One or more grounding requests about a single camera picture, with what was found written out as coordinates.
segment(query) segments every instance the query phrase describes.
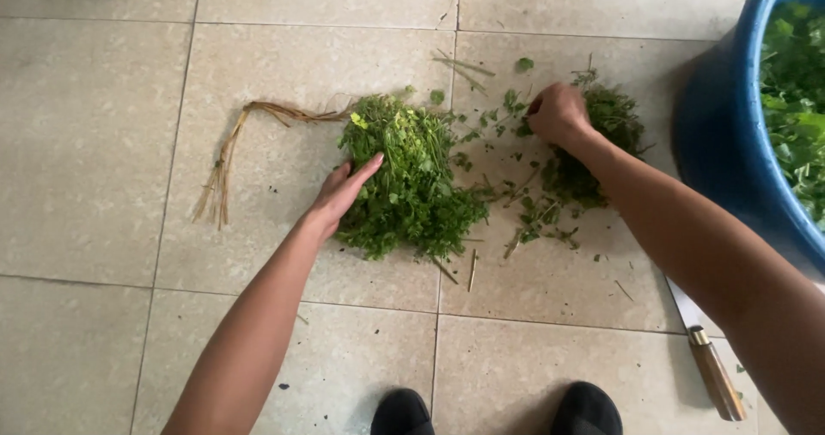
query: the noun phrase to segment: wooden handle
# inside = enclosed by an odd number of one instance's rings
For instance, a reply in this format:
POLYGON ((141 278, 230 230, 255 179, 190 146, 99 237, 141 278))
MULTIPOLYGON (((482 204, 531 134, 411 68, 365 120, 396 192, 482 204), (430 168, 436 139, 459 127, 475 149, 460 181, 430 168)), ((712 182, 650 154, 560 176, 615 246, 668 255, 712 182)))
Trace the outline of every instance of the wooden handle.
POLYGON ((727 372, 716 354, 716 348, 707 338, 704 342, 695 343, 691 340, 691 351, 696 359, 696 365, 699 366, 699 374, 705 381, 710 400, 722 419, 736 422, 745 420, 748 416, 742 407, 742 400, 730 383, 727 372))

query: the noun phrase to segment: person's left hand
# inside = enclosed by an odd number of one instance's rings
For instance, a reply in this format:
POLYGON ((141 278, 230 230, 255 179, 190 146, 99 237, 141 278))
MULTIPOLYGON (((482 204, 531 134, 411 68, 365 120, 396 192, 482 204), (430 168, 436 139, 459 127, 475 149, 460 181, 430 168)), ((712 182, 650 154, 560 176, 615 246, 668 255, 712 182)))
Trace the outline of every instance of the person's left hand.
POLYGON ((364 182, 378 171, 383 161, 384 154, 378 153, 352 176, 350 176, 351 162, 342 164, 327 176, 318 197, 307 210, 307 217, 311 215, 321 228, 321 241, 333 236, 338 229, 338 221, 355 202, 364 182))

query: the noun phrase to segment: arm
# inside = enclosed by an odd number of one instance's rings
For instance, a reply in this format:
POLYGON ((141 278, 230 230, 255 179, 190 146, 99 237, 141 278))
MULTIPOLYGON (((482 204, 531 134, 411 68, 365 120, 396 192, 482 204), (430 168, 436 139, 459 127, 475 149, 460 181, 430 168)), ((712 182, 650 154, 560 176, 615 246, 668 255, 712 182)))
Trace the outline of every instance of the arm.
POLYGON ((825 432, 825 295, 745 224, 590 126, 578 89, 555 84, 528 110, 602 184, 636 240, 724 331, 791 432, 825 432))
POLYGON ((335 233, 378 154, 352 177, 345 163, 249 283, 201 353, 162 434, 249 433, 289 345, 298 303, 318 250, 335 233))

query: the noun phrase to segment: knife handle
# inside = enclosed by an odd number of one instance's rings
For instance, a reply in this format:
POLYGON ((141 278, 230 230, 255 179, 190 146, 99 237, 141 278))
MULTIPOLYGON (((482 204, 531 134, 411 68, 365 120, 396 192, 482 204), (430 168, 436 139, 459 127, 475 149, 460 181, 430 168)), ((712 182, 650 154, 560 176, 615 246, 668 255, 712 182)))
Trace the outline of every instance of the knife handle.
POLYGON ((705 330, 699 326, 691 327, 688 330, 688 338, 693 358, 699 366, 699 374, 705 381, 708 396, 716 407, 719 417, 736 422, 745 420, 748 416, 745 414, 742 400, 739 399, 736 389, 727 377, 716 348, 708 340, 705 330))

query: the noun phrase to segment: black shoe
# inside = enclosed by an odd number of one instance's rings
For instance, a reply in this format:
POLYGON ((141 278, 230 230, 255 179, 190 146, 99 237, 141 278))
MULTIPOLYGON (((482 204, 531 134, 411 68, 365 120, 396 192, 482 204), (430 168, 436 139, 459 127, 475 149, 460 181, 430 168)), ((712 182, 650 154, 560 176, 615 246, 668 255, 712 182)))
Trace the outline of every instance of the black shoe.
POLYGON ((550 435, 621 435, 621 417, 601 388, 576 382, 564 394, 550 435))
POLYGON ((414 389, 389 392, 372 418, 370 435, 436 435, 424 400, 414 389))

